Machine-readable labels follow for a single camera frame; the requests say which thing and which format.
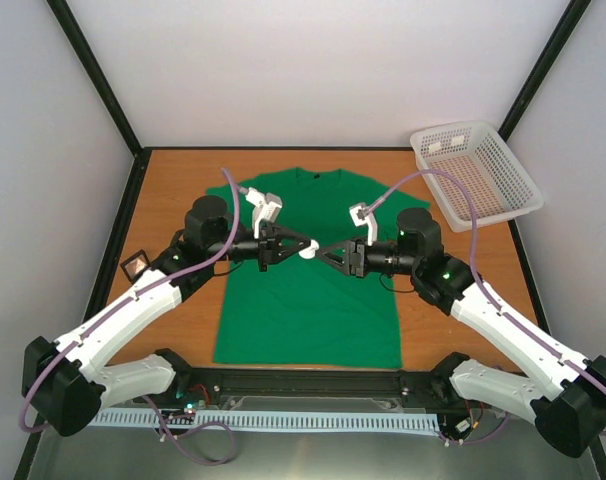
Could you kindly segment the round blue brooch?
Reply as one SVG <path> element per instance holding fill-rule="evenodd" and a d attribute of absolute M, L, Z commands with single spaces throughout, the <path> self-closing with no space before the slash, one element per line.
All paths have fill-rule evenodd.
<path fill-rule="evenodd" d="M 304 260 L 312 260 L 316 257 L 318 249 L 319 243 L 316 240 L 311 239 L 310 244 L 306 248 L 299 251 L 298 255 Z"/>

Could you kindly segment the green t-shirt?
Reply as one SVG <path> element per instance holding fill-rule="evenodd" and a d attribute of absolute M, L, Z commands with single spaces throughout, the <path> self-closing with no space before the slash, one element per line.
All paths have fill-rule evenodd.
<path fill-rule="evenodd" d="M 349 170 L 300 167 L 264 173 L 241 186 L 279 196 L 278 224 L 322 246 L 361 235 L 351 206 L 372 203 L 386 185 Z M 226 282 L 213 360 L 219 364 L 402 365 L 393 292 L 376 275 L 347 277 L 294 255 L 262 273 L 244 263 Z"/>

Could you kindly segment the white perforated plastic basket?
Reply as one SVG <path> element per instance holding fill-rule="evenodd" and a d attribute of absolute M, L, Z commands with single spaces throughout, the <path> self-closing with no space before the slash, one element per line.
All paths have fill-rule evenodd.
<path fill-rule="evenodd" d="M 410 137 L 417 168 L 440 170 L 469 192 L 477 225 L 507 222 L 539 210 L 542 193 L 498 132 L 482 121 L 455 122 Z"/>

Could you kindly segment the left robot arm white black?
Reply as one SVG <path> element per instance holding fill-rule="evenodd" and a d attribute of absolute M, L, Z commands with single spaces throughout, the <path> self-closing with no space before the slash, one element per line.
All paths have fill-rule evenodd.
<path fill-rule="evenodd" d="M 317 243 L 268 220 L 240 225 L 224 199 L 198 198 L 170 246 L 114 302 L 80 327 L 48 341 L 39 336 L 25 349 L 22 394 L 59 435 L 74 435 L 103 409 L 144 395 L 184 400 L 192 368 L 165 348 L 129 363 L 109 362 L 128 342 L 165 313 L 187 301 L 215 275 L 219 260 L 254 260 L 260 271 Z"/>

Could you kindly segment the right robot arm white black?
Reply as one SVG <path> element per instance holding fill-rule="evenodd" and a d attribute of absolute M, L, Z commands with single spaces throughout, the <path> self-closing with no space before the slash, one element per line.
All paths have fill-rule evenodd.
<path fill-rule="evenodd" d="M 405 209 L 396 224 L 394 242 L 351 239 L 316 257 L 346 276 L 408 276 L 424 302 L 479 333 L 521 370 L 511 374 L 452 354 L 443 363 L 444 393 L 526 420 L 558 452 L 580 457 L 606 430 L 606 358 L 590 360 L 554 339 L 445 253 L 427 210 Z"/>

